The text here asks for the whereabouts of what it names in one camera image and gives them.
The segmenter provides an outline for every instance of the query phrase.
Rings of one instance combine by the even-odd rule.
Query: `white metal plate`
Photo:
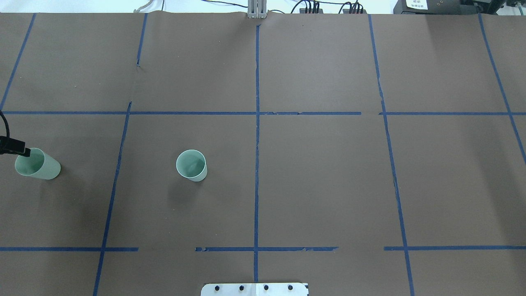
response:
[[[306,283],[206,284],[201,296],[308,296]]]

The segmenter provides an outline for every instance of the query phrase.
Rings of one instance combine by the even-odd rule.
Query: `grid line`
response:
[[[385,246],[384,251],[526,250],[526,245],[414,245]]]
[[[3,246],[0,252],[100,252],[97,247],[68,246]],[[106,252],[138,252],[139,248],[106,248]]]
[[[368,15],[369,17],[369,30],[371,31],[371,43],[372,43],[372,52],[375,58],[375,68],[376,68],[376,78],[378,80],[378,92],[380,93],[381,98],[381,104],[382,104],[382,112],[383,112],[383,124],[386,129],[386,138],[387,138],[387,148],[389,149],[389,160],[391,162],[391,171],[393,175],[393,185],[394,185],[394,193],[396,195],[396,201],[398,206],[398,219],[400,221],[400,231],[402,233],[402,243],[404,247],[404,255],[406,258],[406,270],[407,270],[407,279],[409,281],[409,292],[411,293],[411,296],[414,296],[414,286],[413,286],[413,276],[411,272],[411,262],[409,260],[409,251],[407,249],[407,237],[406,237],[406,227],[404,225],[403,221],[403,212],[402,212],[402,202],[400,201],[400,191],[398,189],[398,179],[396,175],[396,167],[395,167],[395,158],[393,156],[393,149],[391,145],[391,136],[389,135],[389,124],[387,121],[387,109],[386,109],[386,103],[383,96],[383,90],[382,85],[380,84],[380,66],[378,64],[378,55],[376,52],[376,43],[375,43],[375,33],[373,31],[372,27],[372,18],[371,15]]]
[[[484,29],[484,22],[482,21],[482,15],[479,13],[479,24],[480,24],[480,31],[482,32],[482,37],[484,38],[484,43],[486,45],[486,49],[488,50],[488,56],[490,58],[491,66],[493,67],[493,71],[495,72],[495,77],[497,78],[497,83],[499,84],[500,93],[502,95],[502,99],[504,100],[504,104],[506,105],[506,110],[508,110],[508,116],[510,117],[511,126],[513,127],[513,132],[515,133],[515,137],[517,138],[517,143],[519,145],[519,149],[522,154],[522,160],[526,164],[526,153],[524,152],[524,147],[522,146],[521,137],[519,135],[519,131],[517,130],[517,126],[515,125],[515,120],[513,119],[513,114],[511,113],[510,104],[508,102],[508,98],[506,97],[506,92],[504,91],[504,86],[502,86],[502,82],[500,80],[499,71],[497,71],[497,66],[495,65],[495,60],[493,59],[493,55],[491,54],[491,48],[490,44],[488,42],[488,38],[486,37],[486,31]]]
[[[20,51],[18,52],[18,56],[16,57],[16,62],[15,62],[15,65],[13,66],[13,70],[11,71],[11,76],[9,77],[9,81],[7,82],[4,96],[2,97],[2,102],[0,102],[0,110],[4,108],[5,101],[7,100],[7,94],[9,93],[9,89],[11,88],[11,84],[13,82],[13,78],[15,77],[16,69],[18,68],[20,59],[22,58],[22,53],[24,52],[24,48],[26,47],[27,40],[29,39],[29,34],[31,33],[31,29],[33,28],[33,24],[35,23],[35,18],[36,18],[36,13],[34,13],[33,16],[31,17],[31,22],[29,23],[29,27],[27,28],[26,36],[24,37],[24,41],[22,42],[22,46],[20,47]]]
[[[139,49],[137,50],[137,67],[140,67],[140,54],[143,51],[144,31],[146,30],[146,21],[148,20],[148,14],[144,14],[143,29],[140,33]]]
[[[256,26],[256,169],[254,200],[254,282],[258,282],[259,247],[259,27]]]
[[[125,111],[4,111],[8,115],[126,115]],[[256,115],[252,111],[131,111],[130,115]],[[259,115],[362,115],[361,112],[265,111]]]
[[[207,246],[196,248],[196,252],[253,252],[256,248],[251,246]],[[337,250],[337,246],[259,246],[258,252],[332,252]]]
[[[115,192],[117,190],[117,180],[119,178],[119,172],[120,172],[120,163],[123,156],[123,148],[124,148],[124,140],[126,139],[126,133],[128,131],[128,121],[130,118],[130,109],[132,103],[129,102],[128,104],[128,110],[126,112],[126,119],[124,120],[124,128],[123,128],[123,135],[120,139],[120,148],[119,148],[119,156],[117,158],[117,166],[115,168],[115,177],[113,179],[113,187],[112,187],[112,195],[109,199],[109,207],[108,207],[108,215],[106,216],[106,226],[104,228],[104,236],[102,239],[102,246],[100,247],[100,257],[99,257],[99,264],[97,268],[97,275],[95,277],[95,287],[93,288],[93,296],[97,296],[98,293],[98,286],[100,283],[100,275],[102,273],[102,266],[104,264],[104,254],[106,252],[106,244],[108,241],[108,232],[109,232],[109,224],[112,219],[112,211],[113,211],[113,202],[115,200]]]

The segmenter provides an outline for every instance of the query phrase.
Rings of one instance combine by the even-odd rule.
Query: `metal bracket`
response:
[[[248,18],[266,18],[267,0],[248,0]]]
[[[309,296],[305,283],[206,284],[201,296]]]

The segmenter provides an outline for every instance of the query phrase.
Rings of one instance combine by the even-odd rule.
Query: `black cable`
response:
[[[358,1],[355,2],[352,8],[352,13],[354,14],[362,14],[363,13],[363,5],[358,3]]]
[[[290,13],[293,13],[294,12],[294,9],[296,9],[296,7],[298,7],[298,5],[301,3],[301,2],[305,2],[305,11],[307,10],[307,3],[309,3],[310,5],[310,0],[301,0],[299,1],[298,3],[296,3],[296,5],[294,5],[294,7],[292,8],[292,10],[290,11]]]
[[[230,3],[230,2],[213,1],[213,0],[201,0],[201,1],[204,1],[204,2],[212,2],[212,3],[223,3],[223,4],[235,5],[235,6],[239,6],[239,7],[243,7],[243,8],[248,8],[248,6],[241,5],[241,4],[236,4],[236,3]]]
[[[2,110],[0,110],[0,117],[2,117],[2,120],[4,121],[4,125],[5,125],[5,136],[6,136],[6,137],[9,137],[9,124],[7,123],[7,119],[5,118],[5,116],[4,116],[4,112],[2,112]]]
[[[345,4],[345,3],[325,2],[325,1],[318,1],[318,0],[316,0],[316,2],[318,2],[318,3],[323,3],[323,4],[336,4],[336,5],[342,5],[342,4]]]
[[[9,134],[9,124],[7,123],[7,119],[5,118],[4,112],[2,112],[2,110],[0,110],[0,117],[2,117],[2,120],[4,121],[5,136],[6,136],[6,138],[9,138],[9,136],[10,136],[10,134]],[[3,154],[2,150],[5,148],[6,145],[7,145],[7,141],[5,141],[4,145],[2,145],[2,147],[0,147],[0,154]]]
[[[345,2],[345,3],[343,3],[342,6],[340,7],[340,11],[338,11],[338,14],[341,13],[341,11],[343,10],[343,7],[344,7],[345,5],[347,5],[347,4],[349,4],[349,10],[352,8],[352,3],[350,3],[350,2]]]

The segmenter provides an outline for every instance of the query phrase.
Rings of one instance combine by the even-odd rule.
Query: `wire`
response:
[[[313,0],[301,0],[301,1],[299,1],[298,3],[296,3],[296,5],[294,5],[294,8],[292,9],[292,11],[291,11],[290,13],[293,13],[293,12],[294,12],[294,10],[295,10],[296,7],[299,5],[299,3],[301,3],[301,2],[309,2],[309,3],[310,3],[310,1],[313,1]],[[343,9],[343,6],[345,6],[346,4],[349,4],[349,6],[350,6],[350,7],[349,7],[349,13],[351,13],[351,11],[352,11],[352,3],[351,3],[351,2],[336,3],[336,2],[326,2],[326,1],[318,1],[318,0],[315,0],[314,3],[315,3],[315,4],[317,3],[317,5],[318,5],[317,8],[316,8],[316,12],[314,12],[314,13],[318,13],[318,12],[319,12],[319,8],[320,8],[319,5],[320,5],[320,3],[323,3],[323,4],[342,5],[342,8],[341,8],[341,9]]]
[[[340,11],[338,11],[338,14],[341,13],[341,11],[343,10],[343,7],[344,7],[345,5],[347,5],[347,4],[349,4],[349,10],[352,9],[352,3],[350,3],[350,2],[345,2],[345,3],[343,3],[342,6],[340,7]]]
[[[223,4],[235,5],[235,6],[239,6],[239,7],[243,7],[243,8],[248,8],[248,6],[245,6],[245,5],[236,4],[236,3],[229,3],[229,2],[223,2],[223,1],[213,1],[213,0],[201,0],[201,1],[212,2],[212,3],[223,3]]]
[[[6,136],[6,138],[9,139],[9,124],[7,123],[7,119],[5,118],[4,112],[2,112],[2,110],[0,110],[0,117],[2,117],[2,120],[4,121],[5,136]],[[2,145],[2,147],[0,147],[0,154],[3,154],[2,150],[5,148],[6,145],[7,145],[7,141],[5,141],[4,145]]]
[[[305,2],[305,12],[307,12],[307,3],[309,3],[309,11],[310,11],[310,0],[301,0],[301,1],[299,1],[298,3],[296,3],[296,5],[294,5],[294,7],[293,7],[292,10],[290,11],[290,13],[293,13],[293,12],[294,12],[294,9],[296,9],[296,7],[298,7],[298,5],[299,5],[301,2]]]

